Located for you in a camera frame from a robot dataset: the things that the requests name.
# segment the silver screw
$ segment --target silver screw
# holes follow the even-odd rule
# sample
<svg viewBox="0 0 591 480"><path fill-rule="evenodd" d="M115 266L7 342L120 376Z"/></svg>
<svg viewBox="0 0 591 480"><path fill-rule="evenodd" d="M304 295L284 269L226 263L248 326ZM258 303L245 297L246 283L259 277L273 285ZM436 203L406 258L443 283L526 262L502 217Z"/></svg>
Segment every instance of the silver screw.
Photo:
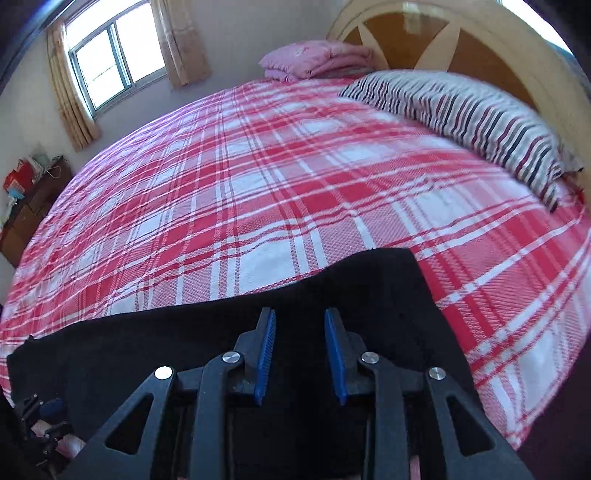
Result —
<svg viewBox="0 0 591 480"><path fill-rule="evenodd" d="M166 380L170 378L173 374L173 369L170 367L158 367L154 372L154 376L158 378L158 380Z"/></svg>
<svg viewBox="0 0 591 480"><path fill-rule="evenodd" d="M445 370L440 367L432 367L429 369L429 377L435 380L443 380L445 378Z"/></svg>
<svg viewBox="0 0 591 480"><path fill-rule="evenodd" d="M361 361L373 365L379 362L379 355L373 352L364 352L361 354Z"/></svg>
<svg viewBox="0 0 591 480"><path fill-rule="evenodd" d="M227 364L235 364L240 360L240 354L238 352L226 352L222 355L222 360Z"/></svg>

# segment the curved headboard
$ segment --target curved headboard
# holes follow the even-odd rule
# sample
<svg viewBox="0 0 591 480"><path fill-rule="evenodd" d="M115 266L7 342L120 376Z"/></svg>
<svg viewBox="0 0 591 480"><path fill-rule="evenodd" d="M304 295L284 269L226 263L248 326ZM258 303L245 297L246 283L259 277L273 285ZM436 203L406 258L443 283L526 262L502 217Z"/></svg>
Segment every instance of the curved headboard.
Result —
<svg viewBox="0 0 591 480"><path fill-rule="evenodd" d="M511 93L581 156L591 192L591 103L546 41L495 0L350 0L328 38L372 47L380 69L447 70Z"/></svg>

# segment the wooden cabinet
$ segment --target wooden cabinet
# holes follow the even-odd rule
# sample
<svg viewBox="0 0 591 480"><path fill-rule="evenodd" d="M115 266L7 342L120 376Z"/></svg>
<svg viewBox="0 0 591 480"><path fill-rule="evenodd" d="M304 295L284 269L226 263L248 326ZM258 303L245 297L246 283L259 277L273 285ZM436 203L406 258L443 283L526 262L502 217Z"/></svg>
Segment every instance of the wooden cabinet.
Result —
<svg viewBox="0 0 591 480"><path fill-rule="evenodd" d="M66 160L61 159L51 171L39 180L12 209L10 218L2 230L0 252L13 267L21 261L25 247L37 227L48 214L60 193L72 179L72 171Z"/></svg>

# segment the bed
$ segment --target bed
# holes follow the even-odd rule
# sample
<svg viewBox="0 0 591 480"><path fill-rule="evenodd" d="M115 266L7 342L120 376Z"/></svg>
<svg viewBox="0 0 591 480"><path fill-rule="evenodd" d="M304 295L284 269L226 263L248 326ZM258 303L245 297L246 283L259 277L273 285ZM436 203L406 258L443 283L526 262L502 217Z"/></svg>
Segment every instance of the bed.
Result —
<svg viewBox="0 0 591 480"><path fill-rule="evenodd" d="M583 89L494 2L353 0L329 38L371 46L383 68L497 85L591 158ZM29 335L276 288L355 252L405 247L466 354L488 417L518 448L591 326L587 207L559 182L561 204L550 213L505 170L418 122L338 97L351 82L249 82L159 118L90 161L15 273L0 323L5 394L6 357Z"/></svg>

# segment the plaid bedspread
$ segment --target plaid bedspread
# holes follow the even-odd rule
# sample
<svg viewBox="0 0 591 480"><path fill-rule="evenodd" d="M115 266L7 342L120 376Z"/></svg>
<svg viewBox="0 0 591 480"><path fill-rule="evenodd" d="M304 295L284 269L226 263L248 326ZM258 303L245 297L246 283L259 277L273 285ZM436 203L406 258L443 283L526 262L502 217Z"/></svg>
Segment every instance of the plaid bedspread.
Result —
<svg viewBox="0 0 591 480"><path fill-rule="evenodd" d="M591 323L591 220L420 124L337 97L347 80L256 81L94 158L30 242L0 324L6 356L104 315L275 288L407 247L515 447Z"/></svg>

